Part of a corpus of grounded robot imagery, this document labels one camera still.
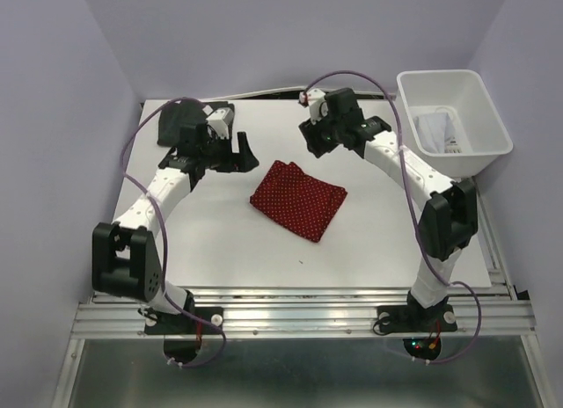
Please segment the red dotted skirt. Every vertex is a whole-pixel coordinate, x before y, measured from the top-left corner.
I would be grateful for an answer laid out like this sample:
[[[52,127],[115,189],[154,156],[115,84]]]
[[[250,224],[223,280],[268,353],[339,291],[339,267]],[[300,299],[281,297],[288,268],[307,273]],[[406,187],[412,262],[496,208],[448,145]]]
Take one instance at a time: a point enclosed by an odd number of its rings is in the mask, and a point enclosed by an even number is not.
[[[347,190],[305,173],[297,164],[276,160],[250,204],[297,236],[317,243],[347,198]]]

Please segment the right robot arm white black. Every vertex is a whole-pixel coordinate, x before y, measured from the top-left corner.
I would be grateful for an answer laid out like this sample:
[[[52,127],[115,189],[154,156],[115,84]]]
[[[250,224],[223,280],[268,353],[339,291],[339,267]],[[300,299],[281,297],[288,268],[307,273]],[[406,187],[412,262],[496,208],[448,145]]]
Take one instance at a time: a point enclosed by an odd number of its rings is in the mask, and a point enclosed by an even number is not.
[[[378,307],[374,332],[456,331],[448,288],[462,250],[478,231],[474,185],[436,171],[400,143],[398,130],[377,116],[365,117],[349,88],[303,91],[298,102],[310,115],[299,126],[310,153],[322,157],[342,146],[376,166],[406,194],[420,266],[405,304]]]

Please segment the dark grey dotted skirt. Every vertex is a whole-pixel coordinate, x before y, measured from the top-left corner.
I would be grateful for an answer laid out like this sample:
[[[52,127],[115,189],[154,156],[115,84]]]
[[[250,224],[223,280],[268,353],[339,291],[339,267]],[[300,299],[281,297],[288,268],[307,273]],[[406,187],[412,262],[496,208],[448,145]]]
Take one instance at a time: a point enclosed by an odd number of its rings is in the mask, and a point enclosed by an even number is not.
[[[235,106],[228,101],[197,103],[189,100],[167,106],[159,115],[157,145],[164,148],[175,146],[182,126],[203,123],[212,112],[227,108],[235,112]]]

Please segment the white garment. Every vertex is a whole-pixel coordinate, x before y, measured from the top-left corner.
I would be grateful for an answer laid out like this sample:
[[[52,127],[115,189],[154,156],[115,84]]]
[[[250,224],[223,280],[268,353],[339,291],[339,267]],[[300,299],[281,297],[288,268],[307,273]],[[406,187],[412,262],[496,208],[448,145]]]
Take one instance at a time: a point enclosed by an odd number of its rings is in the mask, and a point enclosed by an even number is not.
[[[414,126],[421,147],[430,154],[461,154],[462,146],[457,139],[453,112],[445,106],[432,113],[414,117]]]

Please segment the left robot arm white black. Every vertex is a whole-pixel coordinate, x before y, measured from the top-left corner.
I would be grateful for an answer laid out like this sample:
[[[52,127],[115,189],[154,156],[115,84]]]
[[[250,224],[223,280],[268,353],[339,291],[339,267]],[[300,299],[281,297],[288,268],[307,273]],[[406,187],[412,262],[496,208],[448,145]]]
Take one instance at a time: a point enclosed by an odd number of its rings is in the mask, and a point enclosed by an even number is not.
[[[149,327],[222,334],[221,326],[196,315],[190,291],[166,279],[168,249],[158,249],[156,239],[168,238],[166,219],[207,171],[247,173],[259,164],[244,131],[221,131],[209,121],[182,127],[179,141],[159,162],[151,182],[144,186],[130,180],[139,188],[139,198],[117,219],[94,228],[93,288],[144,303],[140,313]]]

